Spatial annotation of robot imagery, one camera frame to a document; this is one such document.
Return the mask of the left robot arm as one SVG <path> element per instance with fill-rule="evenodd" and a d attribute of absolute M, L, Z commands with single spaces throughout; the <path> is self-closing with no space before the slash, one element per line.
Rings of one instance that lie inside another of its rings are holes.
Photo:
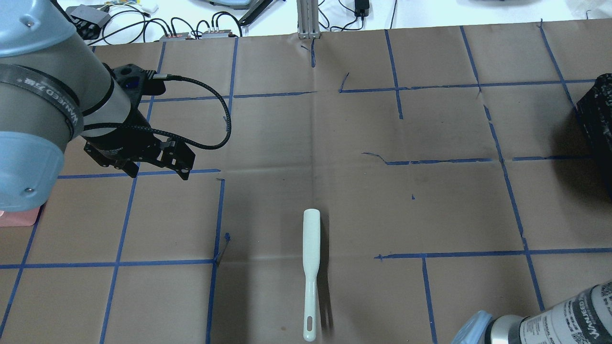
<path fill-rule="evenodd" d="M 186 140 L 160 140 L 138 109 L 142 96 L 164 93 L 164 79 L 134 64 L 102 63 L 48 0 L 3 0 L 1 209 L 43 205 L 76 137 L 100 166 L 131 178 L 144 162 L 188 179 L 195 155 Z"/>

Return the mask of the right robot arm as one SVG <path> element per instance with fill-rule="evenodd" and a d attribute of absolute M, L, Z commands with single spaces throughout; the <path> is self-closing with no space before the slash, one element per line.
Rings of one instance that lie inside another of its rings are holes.
<path fill-rule="evenodd" d="M 612 283 L 595 285 L 546 311 L 530 316 L 494 318 L 479 311 L 453 344 L 610 344 Z"/>

